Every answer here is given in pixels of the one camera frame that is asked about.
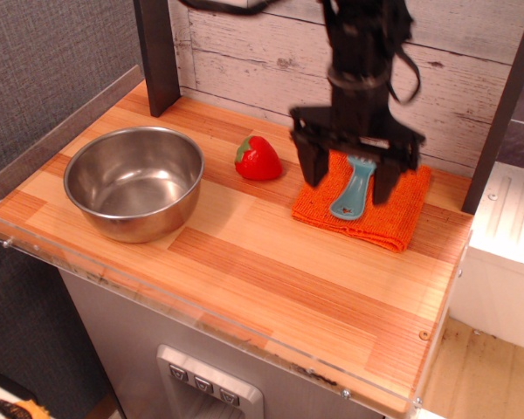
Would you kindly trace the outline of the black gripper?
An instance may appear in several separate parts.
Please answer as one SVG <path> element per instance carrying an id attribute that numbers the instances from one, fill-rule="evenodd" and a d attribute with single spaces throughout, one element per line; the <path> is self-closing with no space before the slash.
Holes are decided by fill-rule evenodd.
<path id="1" fill-rule="evenodd" d="M 332 87 L 326 106 L 296 106 L 292 138 L 305 182 L 316 188 L 328 173 L 329 150 L 380 162 L 374 173 L 373 204 L 385 204 L 401 170 L 415 170 L 424 137 L 395 119 L 389 108 L 389 88 L 369 90 Z"/>

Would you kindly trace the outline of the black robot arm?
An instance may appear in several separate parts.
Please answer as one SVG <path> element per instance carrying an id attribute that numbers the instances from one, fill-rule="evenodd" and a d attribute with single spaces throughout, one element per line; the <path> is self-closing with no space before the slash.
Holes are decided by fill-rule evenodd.
<path id="1" fill-rule="evenodd" d="M 396 120 L 389 101 L 394 58 L 416 72 L 403 51 L 413 19 L 403 1 L 325 1 L 332 50 L 328 106 L 293 107 L 292 138 L 305 182 L 316 187 L 328 173 L 330 151 L 376 164 L 373 203 L 386 203 L 399 176 L 418 166 L 424 136 Z"/>

